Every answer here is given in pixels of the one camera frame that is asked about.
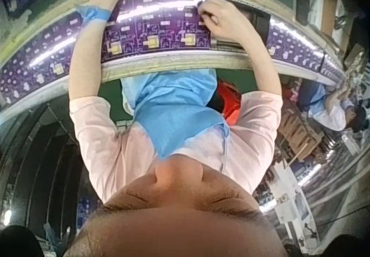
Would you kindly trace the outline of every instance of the blue wristband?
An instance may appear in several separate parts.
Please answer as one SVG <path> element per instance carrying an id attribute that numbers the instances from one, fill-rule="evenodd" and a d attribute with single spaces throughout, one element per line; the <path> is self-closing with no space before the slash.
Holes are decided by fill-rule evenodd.
<path id="1" fill-rule="evenodd" d="M 102 9 L 97 6 L 78 6 L 77 11 L 83 18 L 83 26 L 87 25 L 92 20 L 104 20 L 108 21 L 112 11 Z"/>

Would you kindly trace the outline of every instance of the person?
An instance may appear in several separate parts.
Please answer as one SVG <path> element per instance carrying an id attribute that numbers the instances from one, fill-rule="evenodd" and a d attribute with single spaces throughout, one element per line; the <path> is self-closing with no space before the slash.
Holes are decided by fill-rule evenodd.
<path id="1" fill-rule="evenodd" d="M 322 83 L 304 79 L 298 92 L 297 106 L 308 116 L 333 131 L 363 130 L 366 122 L 365 109 L 355 106 L 349 99 L 350 89 L 344 81 L 341 88 L 326 94 Z"/>
<path id="2" fill-rule="evenodd" d="M 89 5 L 111 11 L 117 1 Z M 70 114 L 103 207 L 65 256 L 286 256 L 251 195 L 273 158 L 282 107 L 278 73 L 232 3 L 206 0 L 198 12 L 253 62 L 259 91 L 242 95 L 234 126 L 206 107 L 217 87 L 212 69 L 170 71 L 124 81 L 134 123 L 119 134 L 110 105 L 98 97 L 106 20 L 90 16 L 84 23 L 71 61 Z"/>

